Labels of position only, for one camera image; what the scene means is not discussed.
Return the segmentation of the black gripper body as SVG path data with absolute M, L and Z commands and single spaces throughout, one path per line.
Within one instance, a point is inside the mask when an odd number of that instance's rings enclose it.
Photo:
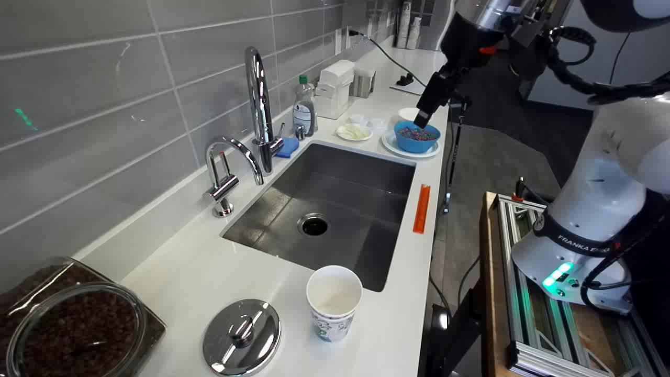
M 445 71 L 458 74 L 482 68 L 503 40 L 503 20 L 504 14 L 501 8 L 487 8 L 473 15 L 457 10 L 440 45 L 446 56 Z

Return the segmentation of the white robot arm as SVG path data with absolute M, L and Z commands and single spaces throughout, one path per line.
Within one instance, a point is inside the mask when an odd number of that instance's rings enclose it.
M 420 104 L 417 126 L 428 126 L 460 77 L 489 62 L 489 51 L 541 20 L 534 0 L 457 0 L 442 40 L 446 64 Z M 541 27 L 534 45 L 556 77 L 598 105 L 573 177 L 532 231 L 514 248 L 514 264 L 545 295 L 626 315 L 632 311 L 631 274 L 616 243 L 643 210 L 650 194 L 670 194 L 670 104 L 664 75 L 647 85 L 607 87 L 570 71 L 558 53 L 561 27 Z

